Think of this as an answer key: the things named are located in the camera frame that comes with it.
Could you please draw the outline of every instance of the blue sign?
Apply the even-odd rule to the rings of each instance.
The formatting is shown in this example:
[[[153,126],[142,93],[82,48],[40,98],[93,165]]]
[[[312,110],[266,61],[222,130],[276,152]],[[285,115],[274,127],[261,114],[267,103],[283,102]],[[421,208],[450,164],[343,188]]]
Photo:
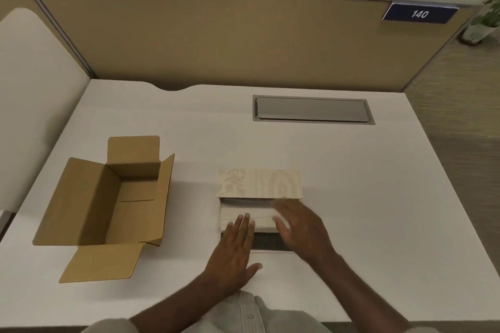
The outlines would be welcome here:
[[[458,7],[392,3],[382,20],[446,24]]]

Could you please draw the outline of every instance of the text 140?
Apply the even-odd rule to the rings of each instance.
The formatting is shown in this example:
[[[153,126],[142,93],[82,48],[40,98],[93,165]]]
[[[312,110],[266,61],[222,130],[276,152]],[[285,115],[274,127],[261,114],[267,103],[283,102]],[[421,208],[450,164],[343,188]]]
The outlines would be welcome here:
[[[429,14],[429,11],[413,11],[413,15],[411,17],[420,17],[424,19]]]

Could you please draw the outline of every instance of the forearm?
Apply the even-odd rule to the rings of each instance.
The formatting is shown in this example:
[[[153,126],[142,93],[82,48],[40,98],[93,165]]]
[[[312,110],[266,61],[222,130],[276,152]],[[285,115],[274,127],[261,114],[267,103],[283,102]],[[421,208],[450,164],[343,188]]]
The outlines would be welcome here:
[[[180,333],[222,299],[216,285],[200,275],[183,289],[132,317],[130,321],[140,333]]]
[[[409,322],[370,288],[338,255],[312,266],[360,333],[403,333]]]

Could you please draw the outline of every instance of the gray floor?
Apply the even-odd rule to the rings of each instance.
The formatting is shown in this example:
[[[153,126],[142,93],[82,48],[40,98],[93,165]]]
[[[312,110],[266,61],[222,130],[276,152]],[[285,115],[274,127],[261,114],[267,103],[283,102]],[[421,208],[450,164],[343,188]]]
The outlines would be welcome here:
[[[500,45],[451,42],[406,92],[479,238],[500,272]],[[442,333],[492,333],[500,322],[424,322]],[[339,333],[350,323],[327,323]],[[82,328],[6,329],[77,333]]]

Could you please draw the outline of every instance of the light gray shirt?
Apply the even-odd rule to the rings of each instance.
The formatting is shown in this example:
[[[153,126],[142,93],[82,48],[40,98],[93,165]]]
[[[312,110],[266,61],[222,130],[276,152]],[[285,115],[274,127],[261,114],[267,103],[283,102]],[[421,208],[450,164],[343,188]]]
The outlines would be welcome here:
[[[83,333],[139,333],[125,318],[99,321]],[[207,312],[184,333],[331,333],[303,311],[270,310],[263,300],[240,291]],[[432,328],[412,328],[407,333],[438,333]]]

